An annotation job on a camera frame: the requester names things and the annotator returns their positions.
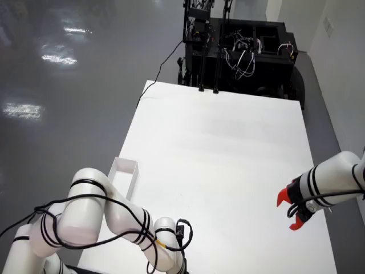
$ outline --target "glossy floor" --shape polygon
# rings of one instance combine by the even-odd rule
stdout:
[[[0,0],[0,229],[67,196],[78,169],[109,171],[145,81],[181,41],[182,26],[182,0]],[[180,46],[160,81],[176,83],[183,55]],[[297,65],[318,164],[339,148],[310,59],[302,54]],[[338,273],[361,273],[356,204],[327,221]],[[1,239],[0,269],[14,234]],[[80,252],[60,254],[77,265]]]

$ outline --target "white tabletop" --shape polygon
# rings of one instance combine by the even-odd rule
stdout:
[[[156,83],[120,157],[139,164],[135,204],[154,220],[191,222],[190,274],[336,273],[323,211],[291,231],[289,205],[276,207],[279,191],[313,166],[298,102]],[[104,223],[99,240],[111,236]],[[78,267],[141,274],[146,264],[119,239],[85,250]]]

